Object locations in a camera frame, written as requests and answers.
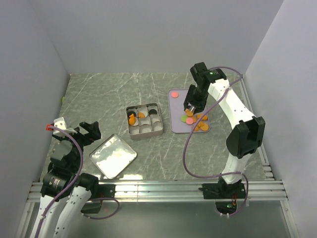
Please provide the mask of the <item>black round cookie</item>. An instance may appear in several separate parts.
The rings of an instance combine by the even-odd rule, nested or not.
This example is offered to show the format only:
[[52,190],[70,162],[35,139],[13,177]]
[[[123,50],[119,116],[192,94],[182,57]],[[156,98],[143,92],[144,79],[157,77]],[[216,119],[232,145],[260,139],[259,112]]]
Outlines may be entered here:
[[130,111],[127,113],[128,117],[136,117],[136,113],[134,111]]
[[158,114],[157,110],[155,110],[155,109],[149,110],[149,115],[157,115],[157,114]]

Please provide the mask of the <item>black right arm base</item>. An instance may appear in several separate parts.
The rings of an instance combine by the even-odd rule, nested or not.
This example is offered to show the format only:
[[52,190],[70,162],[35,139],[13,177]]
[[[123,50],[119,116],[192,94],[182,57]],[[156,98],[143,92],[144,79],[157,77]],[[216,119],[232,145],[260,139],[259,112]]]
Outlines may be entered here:
[[248,187],[245,187],[241,180],[233,184],[227,184],[225,181],[219,180],[217,183],[203,183],[198,188],[203,193],[205,200],[216,201],[215,206],[219,214],[232,216],[238,211],[237,200],[244,198],[244,203],[248,197]]

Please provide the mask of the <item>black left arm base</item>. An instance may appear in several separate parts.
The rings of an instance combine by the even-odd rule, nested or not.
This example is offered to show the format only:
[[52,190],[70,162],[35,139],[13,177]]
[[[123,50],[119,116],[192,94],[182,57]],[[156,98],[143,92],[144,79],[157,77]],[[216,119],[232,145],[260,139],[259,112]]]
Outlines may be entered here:
[[[115,185],[114,184],[100,184],[97,192],[95,192],[91,199],[107,197],[114,198],[115,194]],[[84,214],[97,214],[102,208],[103,201],[92,201],[88,200],[86,204],[81,209],[81,212]]]

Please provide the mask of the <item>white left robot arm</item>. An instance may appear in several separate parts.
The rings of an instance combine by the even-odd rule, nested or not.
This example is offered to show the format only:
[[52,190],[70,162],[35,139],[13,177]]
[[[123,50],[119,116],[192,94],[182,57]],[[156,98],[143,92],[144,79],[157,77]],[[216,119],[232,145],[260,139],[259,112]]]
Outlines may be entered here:
[[99,123],[81,122],[71,128],[64,118],[48,124],[58,140],[50,158],[48,172],[40,191],[40,207],[33,226],[32,238],[62,238],[69,230],[71,219],[78,214],[89,199],[100,192],[98,177],[82,173],[84,147],[101,138]]

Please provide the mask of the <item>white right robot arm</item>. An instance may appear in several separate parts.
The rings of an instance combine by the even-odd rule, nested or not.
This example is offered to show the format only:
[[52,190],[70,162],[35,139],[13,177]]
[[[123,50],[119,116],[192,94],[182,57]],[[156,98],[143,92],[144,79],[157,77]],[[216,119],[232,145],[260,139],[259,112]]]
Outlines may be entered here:
[[226,139],[229,156],[221,177],[224,182],[218,185],[219,195],[229,198],[235,193],[235,185],[243,178],[247,161],[261,147],[265,120],[255,116],[242,103],[232,86],[243,77],[241,73],[233,82],[229,82],[223,67],[208,69],[204,62],[194,64],[190,72],[195,81],[190,85],[185,97],[184,111],[206,115],[206,103],[209,96],[215,99],[215,106],[220,106],[231,125],[232,131]]

